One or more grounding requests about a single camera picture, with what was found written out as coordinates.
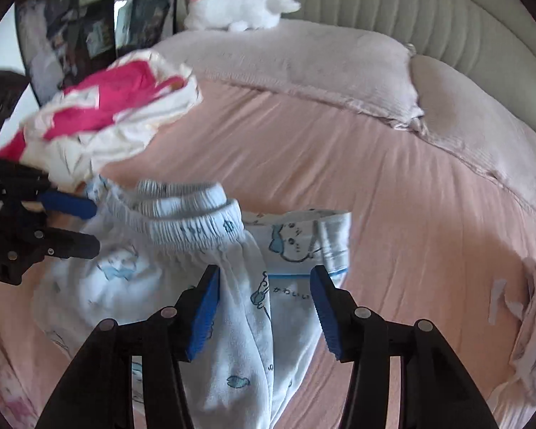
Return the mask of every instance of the blue fish print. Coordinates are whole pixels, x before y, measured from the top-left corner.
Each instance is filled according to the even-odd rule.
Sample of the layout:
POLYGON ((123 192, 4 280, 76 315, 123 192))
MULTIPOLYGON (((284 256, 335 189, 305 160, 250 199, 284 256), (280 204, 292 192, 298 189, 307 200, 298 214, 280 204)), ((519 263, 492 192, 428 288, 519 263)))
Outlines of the blue fish print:
POLYGON ((233 389, 241 389, 247 385, 250 385, 250 379, 240 378, 238 376, 230 376, 228 379, 226 379, 226 383, 233 389))
POLYGON ((256 308, 263 309, 264 313, 266 313, 266 316, 269 321, 270 315, 268 314, 268 310, 266 309, 266 306, 264 306, 264 300, 266 300, 266 294, 270 290, 270 287, 268 285, 268 273, 264 271, 262 273, 262 281, 260 282, 260 286, 258 286, 258 289, 253 292, 253 294, 250 296, 250 301, 256 308))
POLYGON ((134 246, 118 247, 97 264, 105 278, 110 281, 115 278, 130 281, 137 271, 139 253, 134 246))
POLYGON ((287 224, 275 224, 272 226, 272 241, 268 246, 271 252, 278 253, 281 258, 291 263, 301 263, 308 258, 313 258, 314 253, 321 248, 314 250, 316 245, 317 227, 316 222, 312 224, 312 237, 306 243, 307 238, 302 237, 303 229, 295 222, 287 224))

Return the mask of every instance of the white wall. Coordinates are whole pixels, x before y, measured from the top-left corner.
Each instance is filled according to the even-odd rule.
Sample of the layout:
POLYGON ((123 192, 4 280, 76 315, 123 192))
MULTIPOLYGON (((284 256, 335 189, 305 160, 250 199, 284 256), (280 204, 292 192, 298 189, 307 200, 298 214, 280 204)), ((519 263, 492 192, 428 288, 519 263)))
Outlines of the white wall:
MULTIPOLYGON (((8 10, 2 21, 0 21, 0 69, 24 74, 24 64, 21 61, 18 37, 16 35, 14 6, 8 10)), ((4 123, 4 127, 0 131, 0 147, 8 143, 17 132, 20 120, 38 109, 39 106, 34 93, 28 85, 12 116, 4 123)))

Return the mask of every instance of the screw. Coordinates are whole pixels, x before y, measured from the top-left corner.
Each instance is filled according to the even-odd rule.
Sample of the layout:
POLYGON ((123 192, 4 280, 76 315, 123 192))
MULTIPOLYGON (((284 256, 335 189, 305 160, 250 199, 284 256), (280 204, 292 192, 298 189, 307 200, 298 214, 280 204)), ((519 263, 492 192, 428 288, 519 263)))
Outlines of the screw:
POLYGON ((172 317, 175 317, 177 315, 177 309, 174 308, 173 306, 167 306, 167 308, 163 308, 161 310, 161 316, 163 316, 164 318, 172 318, 172 317))
POLYGON ((423 332, 431 332, 433 330, 433 323, 426 319, 421 319, 417 325, 423 332))
POLYGON ((104 319, 99 323, 99 330, 103 332, 111 331, 114 325, 113 319, 104 319))
POLYGON ((372 316, 372 311, 369 308, 365 308, 364 306, 360 306, 359 308, 356 308, 355 314, 357 317, 361 319, 367 319, 372 316))

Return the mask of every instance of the folded clothing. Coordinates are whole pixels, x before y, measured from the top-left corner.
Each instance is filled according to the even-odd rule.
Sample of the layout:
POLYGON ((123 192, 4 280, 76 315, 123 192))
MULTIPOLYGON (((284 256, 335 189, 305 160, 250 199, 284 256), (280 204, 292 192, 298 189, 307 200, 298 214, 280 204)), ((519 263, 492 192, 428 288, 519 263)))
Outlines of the folded clothing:
MULTIPOLYGON (((44 275, 33 311, 46 335, 73 356, 102 319, 147 319, 174 305, 216 264, 220 302, 213 326, 196 359, 180 364, 193 422, 273 427, 321 334, 307 275, 323 264, 341 283, 349 213, 243 217, 238 202, 214 183, 146 181, 126 191, 98 177, 86 194, 98 203, 98 215, 72 229, 96 235, 101 251, 94 260, 56 260, 44 275)), ((132 373, 133 399, 142 410, 141 357, 134 357, 132 373)))
POLYGON ((43 169, 72 191, 106 163, 140 153, 159 126, 200 100, 189 67, 152 50, 136 51, 24 119, 0 158, 43 169))

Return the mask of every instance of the blue gripper pad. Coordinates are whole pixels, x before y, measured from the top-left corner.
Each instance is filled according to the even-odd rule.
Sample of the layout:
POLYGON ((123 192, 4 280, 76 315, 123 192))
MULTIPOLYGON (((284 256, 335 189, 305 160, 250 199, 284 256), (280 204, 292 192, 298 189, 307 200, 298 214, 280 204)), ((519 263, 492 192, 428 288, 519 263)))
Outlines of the blue gripper pad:
POLYGON ((352 295, 336 288, 321 265, 310 273, 310 291, 327 348, 336 355, 336 360, 342 363, 353 361, 361 346, 361 338, 357 328, 352 326, 352 313, 357 308, 352 295))
POLYGON ((209 265, 198 285, 184 291, 175 308, 174 354, 179 361, 192 361, 212 337, 213 319, 220 296, 220 268, 209 265))
POLYGON ((97 205, 92 200, 57 190, 41 193, 38 195, 38 201, 46 210, 59 211, 83 220, 91 219, 97 213, 97 205))

